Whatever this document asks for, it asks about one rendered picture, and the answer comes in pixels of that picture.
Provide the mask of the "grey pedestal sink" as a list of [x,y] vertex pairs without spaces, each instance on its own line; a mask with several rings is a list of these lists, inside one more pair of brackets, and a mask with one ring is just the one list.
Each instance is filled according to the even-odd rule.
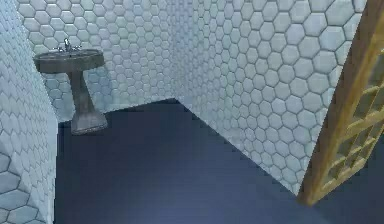
[[108,126],[103,113],[93,104],[84,79],[86,70],[105,64],[103,52],[97,49],[56,51],[35,55],[33,61],[41,73],[66,73],[72,90],[75,113],[71,119],[71,133],[82,135]]

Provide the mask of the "wooden lattice door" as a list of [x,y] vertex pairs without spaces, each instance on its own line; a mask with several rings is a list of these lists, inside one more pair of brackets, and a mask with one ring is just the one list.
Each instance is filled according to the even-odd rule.
[[312,206],[361,170],[384,134],[384,0],[368,0],[297,200]]

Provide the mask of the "silver sink faucet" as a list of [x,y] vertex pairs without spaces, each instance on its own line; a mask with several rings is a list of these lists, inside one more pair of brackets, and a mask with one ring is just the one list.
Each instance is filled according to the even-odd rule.
[[68,38],[64,39],[64,46],[63,47],[55,47],[55,50],[58,52],[72,52],[72,51],[79,51],[82,49],[81,45],[75,46],[70,43],[70,40]]

